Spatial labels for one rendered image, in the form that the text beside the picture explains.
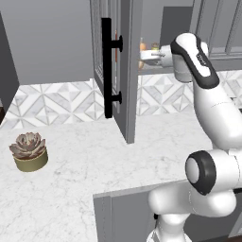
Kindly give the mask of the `grey base cabinet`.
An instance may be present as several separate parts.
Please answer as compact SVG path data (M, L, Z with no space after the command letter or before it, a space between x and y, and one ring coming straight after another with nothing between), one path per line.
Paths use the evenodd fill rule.
M98 242L228 242L242 234L242 187L202 195L187 180L94 196Z

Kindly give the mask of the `grey wall cabinet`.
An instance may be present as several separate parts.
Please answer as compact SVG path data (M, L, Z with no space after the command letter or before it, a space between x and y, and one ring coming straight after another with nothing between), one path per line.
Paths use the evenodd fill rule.
M242 0L143 0L140 24L147 46L192 32L208 44L217 71L242 70Z

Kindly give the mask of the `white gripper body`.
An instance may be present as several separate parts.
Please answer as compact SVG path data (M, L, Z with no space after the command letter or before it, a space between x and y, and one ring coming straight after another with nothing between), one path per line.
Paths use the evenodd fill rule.
M161 65L164 53L160 50L142 50L140 52L140 62L148 65Z

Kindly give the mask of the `grey glass cabinet door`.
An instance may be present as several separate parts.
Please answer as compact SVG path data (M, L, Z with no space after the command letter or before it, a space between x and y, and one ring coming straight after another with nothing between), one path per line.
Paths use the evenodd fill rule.
M122 103L112 104L112 119L129 144L135 138L142 8L143 0L90 0L94 79L102 95L101 19L112 19L113 40L123 37L123 51L112 50L112 93L122 93Z

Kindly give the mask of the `succulent plant in olive pot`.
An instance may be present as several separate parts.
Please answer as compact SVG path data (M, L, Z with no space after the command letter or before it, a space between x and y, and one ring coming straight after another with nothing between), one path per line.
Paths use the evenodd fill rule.
M43 168L48 162L45 140L36 132L20 134L9 146L17 168L22 172L33 172Z

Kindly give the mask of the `dark grey tall panel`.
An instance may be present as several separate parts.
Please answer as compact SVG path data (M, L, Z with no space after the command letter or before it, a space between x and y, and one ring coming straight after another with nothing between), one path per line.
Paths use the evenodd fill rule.
M0 125L19 88L19 80L0 12Z

